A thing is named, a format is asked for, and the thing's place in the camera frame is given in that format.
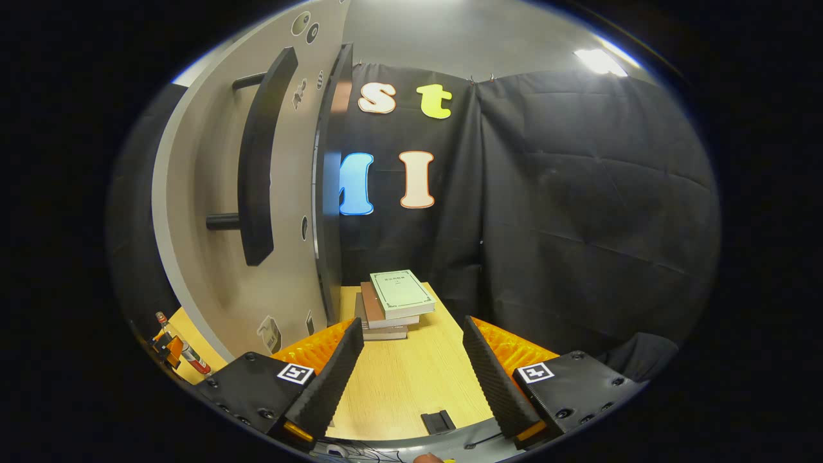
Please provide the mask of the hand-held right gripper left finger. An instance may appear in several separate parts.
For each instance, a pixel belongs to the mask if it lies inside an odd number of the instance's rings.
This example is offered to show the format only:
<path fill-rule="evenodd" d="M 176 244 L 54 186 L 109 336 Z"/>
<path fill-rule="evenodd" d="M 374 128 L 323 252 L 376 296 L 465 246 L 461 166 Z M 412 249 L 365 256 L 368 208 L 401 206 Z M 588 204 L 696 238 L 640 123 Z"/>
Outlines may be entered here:
<path fill-rule="evenodd" d="M 361 319 L 344 320 L 270 356 L 247 352 L 194 390 L 241 424 L 311 451 L 326 436 L 363 347 Z"/>

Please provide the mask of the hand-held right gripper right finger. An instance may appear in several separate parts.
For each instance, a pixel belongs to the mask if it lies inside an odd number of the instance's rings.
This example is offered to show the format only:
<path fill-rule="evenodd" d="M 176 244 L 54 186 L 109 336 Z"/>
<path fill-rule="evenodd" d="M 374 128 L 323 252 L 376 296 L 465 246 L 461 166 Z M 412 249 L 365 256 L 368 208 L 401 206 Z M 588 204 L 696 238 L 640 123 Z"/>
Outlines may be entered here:
<path fill-rule="evenodd" d="M 644 389 L 587 352 L 555 354 L 472 316 L 462 346 L 500 433 L 520 450 L 576 433 Z"/>

